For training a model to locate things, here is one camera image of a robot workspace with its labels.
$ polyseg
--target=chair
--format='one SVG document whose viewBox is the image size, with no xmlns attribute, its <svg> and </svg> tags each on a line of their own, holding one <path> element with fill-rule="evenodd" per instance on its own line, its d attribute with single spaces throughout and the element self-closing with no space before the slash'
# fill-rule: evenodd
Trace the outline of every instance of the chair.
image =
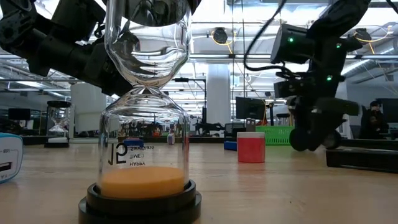
<svg viewBox="0 0 398 224">
<path fill-rule="evenodd" d="M 359 133 L 361 132 L 360 125 L 350 125 L 351 133 L 353 134 L 354 139 L 359 139 Z"/>
</svg>

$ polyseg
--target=green basket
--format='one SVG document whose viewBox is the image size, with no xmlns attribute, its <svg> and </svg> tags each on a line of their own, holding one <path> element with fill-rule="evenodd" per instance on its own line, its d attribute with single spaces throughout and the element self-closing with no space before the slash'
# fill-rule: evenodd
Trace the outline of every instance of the green basket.
<svg viewBox="0 0 398 224">
<path fill-rule="evenodd" d="M 289 146 L 289 135 L 293 126 L 256 126 L 256 132 L 266 134 L 267 146 Z"/>
</svg>

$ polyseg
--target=red container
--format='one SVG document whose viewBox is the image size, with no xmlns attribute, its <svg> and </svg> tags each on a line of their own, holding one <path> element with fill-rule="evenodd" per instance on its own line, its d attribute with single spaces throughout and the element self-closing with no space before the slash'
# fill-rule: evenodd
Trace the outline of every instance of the red container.
<svg viewBox="0 0 398 224">
<path fill-rule="evenodd" d="M 238 162 L 260 163 L 266 160 L 266 139 L 264 133 L 238 133 Z"/>
</svg>

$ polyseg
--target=black hourglass base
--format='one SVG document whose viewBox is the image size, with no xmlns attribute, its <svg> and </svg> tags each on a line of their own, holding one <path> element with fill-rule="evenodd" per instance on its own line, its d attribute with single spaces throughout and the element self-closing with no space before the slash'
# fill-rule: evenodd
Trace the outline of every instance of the black hourglass base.
<svg viewBox="0 0 398 224">
<path fill-rule="evenodd" d="M 68 142 L 46 142 L 44 148 L 68 148 Z"/>
<path fill-rule="evenodd" d="M 179 194 L 143 200 L 103 197 L 93 184 L 79 203 L 79 224 L 192 224 L 200 208 L 193 180 Z"/>
</svg>

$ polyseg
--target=pillar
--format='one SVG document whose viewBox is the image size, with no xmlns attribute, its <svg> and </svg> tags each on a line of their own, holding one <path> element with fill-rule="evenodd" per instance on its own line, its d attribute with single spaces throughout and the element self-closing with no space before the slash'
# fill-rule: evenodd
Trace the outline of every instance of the pillar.
<svg viewBox="0 0 398 224">
<path fill-rule="evenodd" d="M 210 64 L 206 77 L 207 123 L 231 122 L 231 91 L 228 64 Z"/>
<path fill-rule="evenodd" d="M 100 88 L 88 83 L 74 84 L 70 87 L 70 91 L 75 111 L 75 131 L 80 133 L 98 130 L 100 115 L 106 108 L 106 95 L 101 92 Z"/>
<path fill-rule="evenodd" d="M 341 82 L 338 84 L 338 88 L 336 91 L 336 98 L 342 99 L 342 100 L 347 100 L 348 99 L 348 94 L 347 94 L 347 82 Z M 350 121 L 350 116 L 347 114 L 344 114 L 343 119 L 346 119 L 347 121 L 341 124 L 342 128 L 337 128 L 337 131 L 339 131 L 343 136 L 347 137 L 348 139 L 352 139 L 352 133 L 351 133 L 351 128 L 349 125 Z"/>
</svg>

